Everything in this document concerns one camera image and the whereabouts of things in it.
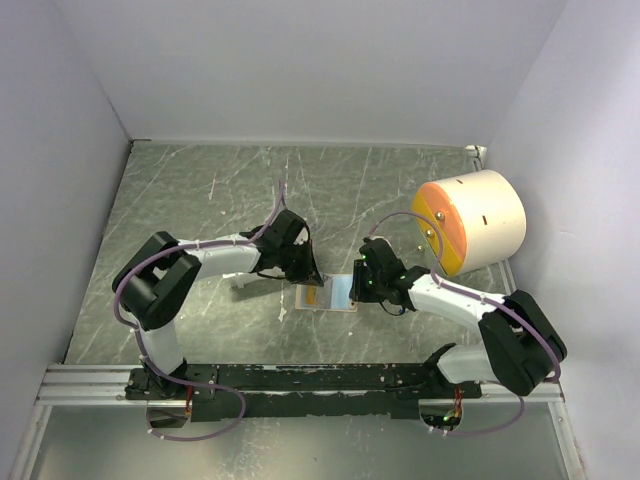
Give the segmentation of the gold VIP card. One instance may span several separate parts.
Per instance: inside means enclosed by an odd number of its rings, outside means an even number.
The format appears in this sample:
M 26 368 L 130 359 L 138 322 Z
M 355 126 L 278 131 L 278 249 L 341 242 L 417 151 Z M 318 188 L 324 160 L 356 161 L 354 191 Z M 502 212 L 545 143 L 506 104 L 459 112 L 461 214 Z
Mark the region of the gold VIP card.
M 319 305 L 321 288 L 312 285 L 299 285 L 296 290 L 297 308 L 315 308 Z

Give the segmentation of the beige card holder wallet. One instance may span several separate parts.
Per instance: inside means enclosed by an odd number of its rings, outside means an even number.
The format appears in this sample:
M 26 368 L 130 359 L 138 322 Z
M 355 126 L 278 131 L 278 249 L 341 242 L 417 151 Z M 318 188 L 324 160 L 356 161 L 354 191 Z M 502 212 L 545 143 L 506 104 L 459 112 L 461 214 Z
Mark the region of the beige card holder wallet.
M 328 274 L 324 285 L 298 285 L 295 308 L 299 310 L 355 313 L 356 303 L 350 297 L 351 274 Z

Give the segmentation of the white diamond VIP card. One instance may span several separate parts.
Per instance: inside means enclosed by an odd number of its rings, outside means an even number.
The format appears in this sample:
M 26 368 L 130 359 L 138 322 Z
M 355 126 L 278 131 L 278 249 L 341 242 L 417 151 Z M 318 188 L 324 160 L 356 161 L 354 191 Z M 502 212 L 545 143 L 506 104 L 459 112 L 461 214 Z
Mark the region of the white diamond VIP card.
M 351 308 L 350 274 L 326 274 L 325 285 L 320 293 L 321 305 L 328 310 L 349 310 Z

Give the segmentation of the white card tray box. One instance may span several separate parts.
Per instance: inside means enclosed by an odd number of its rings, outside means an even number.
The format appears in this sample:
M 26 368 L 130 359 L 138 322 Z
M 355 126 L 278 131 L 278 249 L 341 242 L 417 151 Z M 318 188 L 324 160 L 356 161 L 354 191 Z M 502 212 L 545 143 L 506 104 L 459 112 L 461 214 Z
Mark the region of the white card tray box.
M 223 278 L 234 289 L 242 289 L 246 285 L 259 281 L 261 279 L 256 273 L 233 273 L 226 274 Z

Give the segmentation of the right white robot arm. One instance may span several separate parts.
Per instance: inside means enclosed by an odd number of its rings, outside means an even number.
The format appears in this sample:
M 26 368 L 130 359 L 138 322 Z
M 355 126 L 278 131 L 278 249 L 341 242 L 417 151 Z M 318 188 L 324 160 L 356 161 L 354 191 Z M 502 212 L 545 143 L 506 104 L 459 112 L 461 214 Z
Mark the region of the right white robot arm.
M 535 299 L 523 290 L 490 294 L 448 282 L 422 266 L 407 268 L 383 238 L 367 239 L 354 262 L 351 298 L 427 312 L 480 336 L 477 345 L 453 345 L 433 354 L 426 390 L 443 398 L 464 382 L 497 382 L 529 395 L 560 376 L 567 347 Z

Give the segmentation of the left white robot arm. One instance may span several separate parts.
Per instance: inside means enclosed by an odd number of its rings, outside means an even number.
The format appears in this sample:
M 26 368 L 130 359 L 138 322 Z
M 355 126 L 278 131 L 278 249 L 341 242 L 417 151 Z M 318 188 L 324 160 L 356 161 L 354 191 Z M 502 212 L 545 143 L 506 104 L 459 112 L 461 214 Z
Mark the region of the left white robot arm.
M 203 242 L 157 232 L 113 280 L 114 316 L 133 330 L 150 386 L 162 398 L 176 398 L 186 389 L 188 364 L 174 320 L 189 291 L 199 280 L 227 274 L 324 284 L 310 227 L 288 209 L 252 230 Z

